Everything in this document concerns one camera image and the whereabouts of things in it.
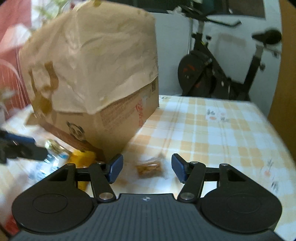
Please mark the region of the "red floral curtain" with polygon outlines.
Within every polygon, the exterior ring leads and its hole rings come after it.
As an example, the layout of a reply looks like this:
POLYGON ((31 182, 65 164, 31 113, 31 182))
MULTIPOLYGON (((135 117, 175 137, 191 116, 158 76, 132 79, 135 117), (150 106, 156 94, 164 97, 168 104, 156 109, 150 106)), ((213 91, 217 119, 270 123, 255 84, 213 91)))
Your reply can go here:
POLYGON ((19 51, 31 34, 69 8, 70 1, 1 1, 1 123, 29 103, 19 51))

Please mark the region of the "yellow snack packet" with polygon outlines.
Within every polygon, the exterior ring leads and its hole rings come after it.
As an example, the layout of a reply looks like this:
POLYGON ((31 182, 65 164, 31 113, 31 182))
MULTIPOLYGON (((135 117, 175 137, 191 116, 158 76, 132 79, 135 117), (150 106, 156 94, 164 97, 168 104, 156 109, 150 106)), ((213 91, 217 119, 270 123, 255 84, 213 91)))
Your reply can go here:
POLYGON ((70 154, 67 163, 73 163, 77 168, 87 168, 96 162, 96 154, 92 151, 75 150, 70 154))

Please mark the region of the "small brown snack packet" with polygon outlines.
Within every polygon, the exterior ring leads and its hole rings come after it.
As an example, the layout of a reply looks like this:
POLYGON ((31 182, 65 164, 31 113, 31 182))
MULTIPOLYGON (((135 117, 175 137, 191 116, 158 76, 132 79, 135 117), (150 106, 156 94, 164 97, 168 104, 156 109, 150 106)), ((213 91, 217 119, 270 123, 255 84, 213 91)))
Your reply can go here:
POLYGON ((136 165, 139 178, 149 178, 160 175, 163 172, 161 163, 158 161, 136 165))

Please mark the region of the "checkered table cloth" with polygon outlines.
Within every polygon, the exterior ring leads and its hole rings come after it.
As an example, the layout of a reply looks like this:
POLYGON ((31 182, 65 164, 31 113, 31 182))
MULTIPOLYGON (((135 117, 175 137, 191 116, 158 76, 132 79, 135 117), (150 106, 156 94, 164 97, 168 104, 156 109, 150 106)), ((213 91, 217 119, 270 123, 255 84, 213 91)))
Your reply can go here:
POLYGON ((257 106, 250 102, 160 96, 159 107, 148 118, 142 100, 132 123, 142 128, 127 144, 125 166, 115 192, 177 193, 181 185, 172 172, 164 178, 128 181, 136 161, 178 153, 190 161, 215 167, 227 162, 275 194, 283 205, 276 233, 295 239, 295 162, 257 106))

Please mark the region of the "cardboard box with paper liner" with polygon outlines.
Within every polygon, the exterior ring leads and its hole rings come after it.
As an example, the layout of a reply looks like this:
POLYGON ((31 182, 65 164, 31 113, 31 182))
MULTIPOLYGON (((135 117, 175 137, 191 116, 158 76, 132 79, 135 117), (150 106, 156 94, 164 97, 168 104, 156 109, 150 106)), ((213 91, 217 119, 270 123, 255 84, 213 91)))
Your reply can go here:
POLYGON ((99 161, 120 153, 159 105, 155 19, 88 1, 36 30, 19 53, 40 125, 99 161))

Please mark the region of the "blue white snack packet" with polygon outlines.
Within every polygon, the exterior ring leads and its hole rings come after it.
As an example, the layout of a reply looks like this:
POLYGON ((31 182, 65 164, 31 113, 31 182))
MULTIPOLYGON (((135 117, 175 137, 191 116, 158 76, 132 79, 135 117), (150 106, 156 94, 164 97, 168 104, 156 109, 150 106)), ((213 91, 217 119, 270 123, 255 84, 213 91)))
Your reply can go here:
POLYGON ((29 172, 29 183, 35 184, 57 169, 62 167, 70 156, 70 151, 62 147, 56 140, 48 139, 45 142, 45 148, 48 151, 44 161, 38 161, 29 172))

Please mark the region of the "wooden door panel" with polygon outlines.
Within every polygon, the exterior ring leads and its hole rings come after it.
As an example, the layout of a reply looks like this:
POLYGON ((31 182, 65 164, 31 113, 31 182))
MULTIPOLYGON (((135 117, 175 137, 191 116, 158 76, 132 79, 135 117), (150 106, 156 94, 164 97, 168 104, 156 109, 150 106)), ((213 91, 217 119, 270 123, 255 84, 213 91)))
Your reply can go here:
POLYGON ((295 1, 280 1, 282 55, 280 72, 268 115, 295 159, 295 1))

